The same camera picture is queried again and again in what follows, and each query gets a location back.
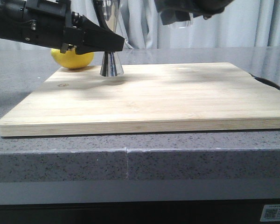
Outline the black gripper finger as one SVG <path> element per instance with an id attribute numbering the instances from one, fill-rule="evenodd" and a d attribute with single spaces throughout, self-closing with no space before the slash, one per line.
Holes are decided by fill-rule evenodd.
<path id="1" fill-rule="evenodd" d="M 104 16 L 100 15 L 98 22 L 97 25 L 84 15 L 79 19 L 78 28 L 82 30 L 82 42 L 76 47 L 77 54 L 123 50 L 125 39 L 108 28 Z"/>

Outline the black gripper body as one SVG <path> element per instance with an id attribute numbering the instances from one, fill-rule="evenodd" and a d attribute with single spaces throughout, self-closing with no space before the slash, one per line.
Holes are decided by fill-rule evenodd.
<path id="1" fill-rule="evenodd" d="M 192 21 L 196 17 L 205 20 L 225 10 L 231 0 L 156 0 L 156 10 L 163 25 Z"/>
<path id="2" fill-rule="evenodd" d="M 64 53 L 83 42 L 80 18 L 69 0 L 0 0 L 0 39 Z"/>

